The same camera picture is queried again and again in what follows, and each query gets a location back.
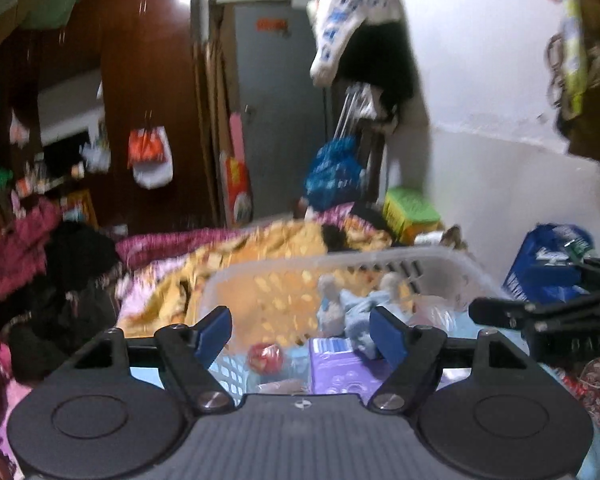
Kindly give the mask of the orange white hanging bag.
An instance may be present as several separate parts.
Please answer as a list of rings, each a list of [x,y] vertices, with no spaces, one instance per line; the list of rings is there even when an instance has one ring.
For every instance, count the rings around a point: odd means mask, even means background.
[[[128,167],[135,183],[146,190],[163,188],[172,181],[173,159],[166,128],[159,126],[130,132]]]

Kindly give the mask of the grey metal door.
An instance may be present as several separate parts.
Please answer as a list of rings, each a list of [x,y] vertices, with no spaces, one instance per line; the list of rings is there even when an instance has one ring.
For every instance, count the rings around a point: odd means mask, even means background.
[[[312,84],[313,32],[282,2],[234,7],[239,111],[253,217],[291,211],[327,141],[325,97]]]

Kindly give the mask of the green plastic box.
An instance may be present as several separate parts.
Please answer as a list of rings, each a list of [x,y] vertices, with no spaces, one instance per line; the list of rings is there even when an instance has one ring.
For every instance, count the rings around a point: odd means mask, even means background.
[[[403,245],[413,245],[417,235],[437,231],[441,226],[440,214],[425,196],[404,186],[388,189],[382,216],[394,238]]]

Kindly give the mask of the dark red wooden wardrobe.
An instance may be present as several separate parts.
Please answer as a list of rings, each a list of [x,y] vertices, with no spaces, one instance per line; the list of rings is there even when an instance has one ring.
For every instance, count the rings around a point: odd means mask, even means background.
[[[43,147],[40,97],[60,93],[58,110],[76,100],[69,89],[99,72],[111,165],[88,177],[96,219],[134,234],[210,228],[208,136],[202,130],[201,78],[195,58],[199,0],[78,0],[64,26],[27,30],[23,7],[0,18],[0,166],[22,178]],[[129,138],[163,128],[173,176],[150,190],[133,177]]]

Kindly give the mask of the clear plastic perforated basket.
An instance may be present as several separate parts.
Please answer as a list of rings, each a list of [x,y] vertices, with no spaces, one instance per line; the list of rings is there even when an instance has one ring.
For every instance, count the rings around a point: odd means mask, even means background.
[[[468,255],[443,247],[338,252],[233,264],[215,273],[198,306],[227,307],[233,331],[212,372],[246,393],[356,393],[388,373],[370,338],[370,311],[460,336],[468,304],[503,289]]]

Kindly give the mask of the blue shopping bag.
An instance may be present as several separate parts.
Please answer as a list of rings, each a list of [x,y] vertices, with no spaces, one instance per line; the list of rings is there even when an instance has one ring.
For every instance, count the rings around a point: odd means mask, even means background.
[[[594,252],[589,232],[573,224],[538,224],[522,242],[503,287],[534,304],[568,302],[588,293],[576,263]]]

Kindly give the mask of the purple cardboard box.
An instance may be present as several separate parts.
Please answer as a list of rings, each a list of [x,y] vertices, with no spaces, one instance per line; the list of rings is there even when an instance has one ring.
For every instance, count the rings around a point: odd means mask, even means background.
[[[384,359],[366,358],[346,338],[312,338],[309,357],[310,390],[316,396],[356,394],[366,404],[391,374]]]

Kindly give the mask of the red round toy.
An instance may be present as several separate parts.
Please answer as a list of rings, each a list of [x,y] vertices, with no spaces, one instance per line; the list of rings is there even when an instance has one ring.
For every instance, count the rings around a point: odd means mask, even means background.
[[[247,353],[250,370],[260,375],[278,374],[284,367],[284,361],[283,349],[278,344],[254,344]]]

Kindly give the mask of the black hanging garment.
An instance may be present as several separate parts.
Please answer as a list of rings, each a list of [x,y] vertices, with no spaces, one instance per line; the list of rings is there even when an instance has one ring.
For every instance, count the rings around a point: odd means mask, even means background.
[[[414,96],[416,78],[404,24],[361,25],[340,56],[337,79],[369,84],[386,112],[398,114]]]

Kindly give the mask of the blue plastic bag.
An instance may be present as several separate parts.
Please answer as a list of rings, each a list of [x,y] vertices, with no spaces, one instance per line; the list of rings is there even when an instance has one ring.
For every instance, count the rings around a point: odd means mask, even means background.
[[[330,140],[316,153],[304,180],[304,197],[314,210],[325,211],[359,200],[364,184],[358,141],[355,136],[342,136]]]

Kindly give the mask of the brown hanging jacket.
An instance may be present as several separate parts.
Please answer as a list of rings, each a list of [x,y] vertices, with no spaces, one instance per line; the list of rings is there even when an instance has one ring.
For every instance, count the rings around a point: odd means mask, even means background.
[[[600,0],[557,2],[562,24],[545,50],[548,98],[568,153],[600,163]]]

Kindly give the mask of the maroon plaid cloth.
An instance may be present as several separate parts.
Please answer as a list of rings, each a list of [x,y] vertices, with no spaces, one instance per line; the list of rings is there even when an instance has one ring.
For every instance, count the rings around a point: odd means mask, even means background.
[[[41,198],[0,238],[0,302],[45,272],[45,245],[60,220],[60,209]]]

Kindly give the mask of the yellow patterned blanket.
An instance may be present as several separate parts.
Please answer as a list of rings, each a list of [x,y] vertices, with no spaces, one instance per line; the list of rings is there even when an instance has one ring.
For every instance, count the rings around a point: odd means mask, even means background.
[[[235,264],[324,256],[348,249],[377,252],[390,245],[387,231],[355,216],[334,223],[278,220],[128,272],[117,284],[121,306],[117,326],[125,336],[134,338],[193,321],[210,278]]]

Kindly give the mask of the white printed hanging shirt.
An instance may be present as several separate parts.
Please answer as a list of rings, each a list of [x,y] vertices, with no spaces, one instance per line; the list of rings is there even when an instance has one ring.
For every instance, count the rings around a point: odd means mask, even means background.
[[[310,76],[315,87],[326,88],[354,33],[362,25],[398,22],[401,11],[398,0],[312,0],[308,15],[316,47]]]

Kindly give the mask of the clear plastic bag with white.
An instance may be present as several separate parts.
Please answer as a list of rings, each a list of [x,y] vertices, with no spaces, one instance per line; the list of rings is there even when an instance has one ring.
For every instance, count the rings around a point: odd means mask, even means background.
[[[451,335],[456,330],[456,311],[439,296],[416,295],[408,326],[431,326]]]

